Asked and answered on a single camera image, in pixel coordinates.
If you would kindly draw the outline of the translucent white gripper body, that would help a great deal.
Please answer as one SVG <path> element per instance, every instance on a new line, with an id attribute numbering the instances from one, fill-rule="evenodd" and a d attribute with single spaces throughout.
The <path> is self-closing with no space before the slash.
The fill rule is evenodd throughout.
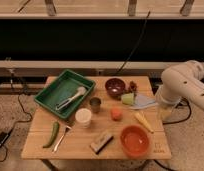
<path id="1" fill-rule="evenodd" d="M 158 107 L 158 114 L 160 116 L 160 119 L 162 121 L 166 121 L 167 118 L 172 114 L 174 108 L 174 105 L 160 103 Z"/>

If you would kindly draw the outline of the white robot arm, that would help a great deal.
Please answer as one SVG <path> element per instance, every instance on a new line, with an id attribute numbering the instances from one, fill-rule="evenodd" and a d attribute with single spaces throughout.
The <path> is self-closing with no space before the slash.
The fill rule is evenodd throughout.
<path id="1" fill-rule="evenodd" d="M 159 104 L 158 114 L 165 121 L 182 98 L 191 101 L 204 111 L 203 65 L 189 60 L 166 68 L 161 74 L 162 84 L 155 93 Z"/>

